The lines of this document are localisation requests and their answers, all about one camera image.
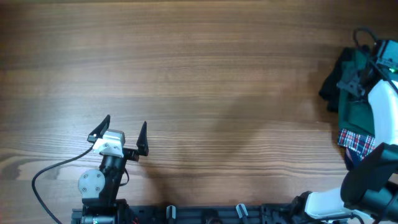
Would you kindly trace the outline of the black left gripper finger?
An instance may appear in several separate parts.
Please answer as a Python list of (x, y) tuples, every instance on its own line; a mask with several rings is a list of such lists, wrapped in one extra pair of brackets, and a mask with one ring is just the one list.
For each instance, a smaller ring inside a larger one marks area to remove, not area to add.
[(139, 137), (136, 142), (137, 151), (140, 156), (149, 155), (149, 144), (147, 140), (147, 122), (145, 121), (142, 125)]
[(89, 133), (87, 141), (95, 143), (97, 139), (102, 138), (104, 133), (108, 130), (111, 116), (108, 114), (102, 122)]

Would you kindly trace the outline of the green cloth garment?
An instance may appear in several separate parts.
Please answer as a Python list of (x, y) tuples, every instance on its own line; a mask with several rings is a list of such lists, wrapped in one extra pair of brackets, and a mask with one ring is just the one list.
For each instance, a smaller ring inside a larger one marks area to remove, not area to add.
[[(366, 66), (366, 57), (354, 48), (344, 48), (339, 59), (340, 81), (347, 82), (355, 72), (361, 72)], [(356, 134), (373, 136), (374, 118), (370, 104), (365, 99), (340, 89), (338, 126)]]

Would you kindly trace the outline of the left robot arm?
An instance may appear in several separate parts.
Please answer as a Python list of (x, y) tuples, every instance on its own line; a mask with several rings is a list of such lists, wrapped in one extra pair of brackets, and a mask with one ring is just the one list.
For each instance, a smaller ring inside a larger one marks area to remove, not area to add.
[(79, 224), (117, 224), (139, 223), (137, 215), (130, 209), (125, 199), (117, 194), (122, 177), (127, 173), (127, 161), (137, 162), (141, 156), (149, 154), (147, 123), (144, 122), (135, 148), (125, 147), (122, 131), (110, 129), (110, 115), (89, 133), (87, 141), (92, 143), (95, 153), (103, 156), (98, 169), (84, 172), (78, 180), (83, 208), (74, 210), (72, 223)]

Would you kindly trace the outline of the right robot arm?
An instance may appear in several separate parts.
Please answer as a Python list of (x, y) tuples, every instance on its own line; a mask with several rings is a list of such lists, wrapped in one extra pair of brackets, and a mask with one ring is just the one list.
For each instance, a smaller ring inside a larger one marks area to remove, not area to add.
[(295, 198), (285, 218), (291, 223), (333, 223), (356, 218), (360, 222), (397, 221), (397, 42), (378, 40), (368, 55), (355, 94), (372, 109), (375, 149), (350, 170), (341, 187), (305, 192)]

